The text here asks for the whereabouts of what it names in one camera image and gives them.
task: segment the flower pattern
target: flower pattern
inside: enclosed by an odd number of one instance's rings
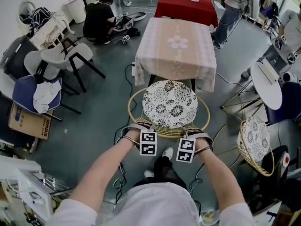
[[[181,38],[179,35],[175,35],[173,38],[169,38],[168,42],[171,43],[172,48],[187,48],[188,39]]]
[[[242,135],[239,133],[237,144],[247,147],[254,161],[261,161],[269,151],[269,131],[266,124],[258,117],[251,116],[242,126]]]
[[[148,119],[165,128],[179,128],[191,123],[198,110],[195,93],[178,81],[153,83],[146,89],[142,105]]]
[[[170,113],[173,117],[177,117],[183,113],[183,106],[176,105],[174,108],[171,109]]]

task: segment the round tabletop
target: round tabletop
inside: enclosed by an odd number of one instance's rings
[[[254,87],[264,104],[272,110],[278,110],[282,104],[282,92],[279,82],[271,84],[256,62],[251,67],[251,77]]]

